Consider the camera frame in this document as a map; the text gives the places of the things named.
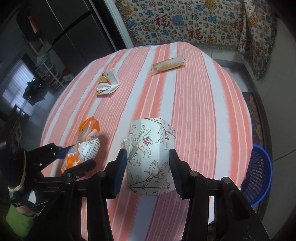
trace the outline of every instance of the screw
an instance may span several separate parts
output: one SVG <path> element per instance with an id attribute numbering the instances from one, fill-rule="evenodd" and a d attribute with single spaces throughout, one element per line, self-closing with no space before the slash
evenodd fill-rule
<path id="1" fill-rule="evenodd" d="M 193 177 L 196 177 L 198 175 L 197 171 L 190 171 L 189 174 Z"/>
<path id="2" fill-rule="evenodd" d="M 71 184 L 72 182 L 73 182 L 73 178 L 67 178 L 65 180 L 65 183 L 67 183 L 67 184 Z"/>
<path id="3" fill-rule="evenodd" d="M 224 177 L 222 180 L 225 183 L 231 183 L 231 179 L 229 177 Z"/>
<path id="4" fill-rule="evenodd" d="M 104 176 L 106 176 L 107 175 L 107 173 L 105 172 L 105 171 L 99 171 L 98 172 L 98 176 L 99 177 L 104 177 Z"/>

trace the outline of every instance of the refrigerator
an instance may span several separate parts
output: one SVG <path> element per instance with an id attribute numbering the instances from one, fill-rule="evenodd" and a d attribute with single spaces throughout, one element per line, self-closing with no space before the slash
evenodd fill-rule
<path id="1" fill-rule="evenodd" d="M 103 0 L 30 0 L 29 10 L 41 39 L 52 45 L 73 75 L 125 48 Z"/>

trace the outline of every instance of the rug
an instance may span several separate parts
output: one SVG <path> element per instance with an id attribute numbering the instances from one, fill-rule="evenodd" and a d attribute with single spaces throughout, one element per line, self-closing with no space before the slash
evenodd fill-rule
<path id="1" fill-rule="evenodd" d="M 251 117 L 253 144 L 263 147 L 261 122 L 260 122 L 258 108 L 257 108 L 254 95 L 251 92 L 242 92 L 242 95 L 247 104 L 250 117 Z"/>
<path id="2" fill-rule="evenodd" d="M 238 50 L 257 79 L 268 65 L 276 17 L 262 0 L 117 0 L 134 46 L 175 41 Z"/>

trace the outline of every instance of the striped tablecloth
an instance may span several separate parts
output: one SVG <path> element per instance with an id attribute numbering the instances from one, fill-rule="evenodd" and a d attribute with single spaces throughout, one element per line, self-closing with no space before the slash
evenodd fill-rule
<path id="1" fill-rule="evenodd" d="M 151 75 L 150 66 L 183 56 L 186 67 Z M 115 68 L 119 88 L 110 95 L 95 95 L 103 71 Z M 115 160 L 129 123 L 141 118 L 162 118 L 176 130 L 176 151 L 191 169 L 209 178 L 229 176 L 240 186 L 252 149 L 250 116 L 233 78 L 196 47 L 183 42 L 121 50 L 90 63 L 69 84 L 55 103 L 41 145 L 63 147 L 77 138 L 79 124 L 90 116 L 100 123 L 97 167 L 92 176 Z M 59 161 L 44 170 L 56 175 Z M 115 200 L 108 200 L 114 240 L 180 240 L 188 200 L 176 191 L 141 196 L 126 190 L 124 176 Z M 209 221 L 214 219 L 213 198 Z M 87 239 L 86 199 L 82 207 L 82 237 Z"/>

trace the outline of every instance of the plastic packaging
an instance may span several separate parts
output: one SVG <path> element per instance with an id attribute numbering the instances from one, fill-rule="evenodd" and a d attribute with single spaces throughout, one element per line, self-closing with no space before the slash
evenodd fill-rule
<path id="1" fill-rule="evenodd" d="M 96 88 L 96 95 L 111 94 L 117 90 L 119 80 L 115 69 L 109 69 L 102 73 Z"/>
<path id="2" fill-rule="evenodd" d="M 76 144 L 68 151 L 61 173 L 96 157 L 100 148 L 99 131 L 99 122 L 93 116 L 80 124 Z"/>
<path id="3" fill-rule="evenodd" d="M 173 69 L 182 65 L 185 65 L 186 61 L 183 57 L 170 58 L 168 60 L 151 65 L 152 75 L 157 74 L 168 69 Z"/>

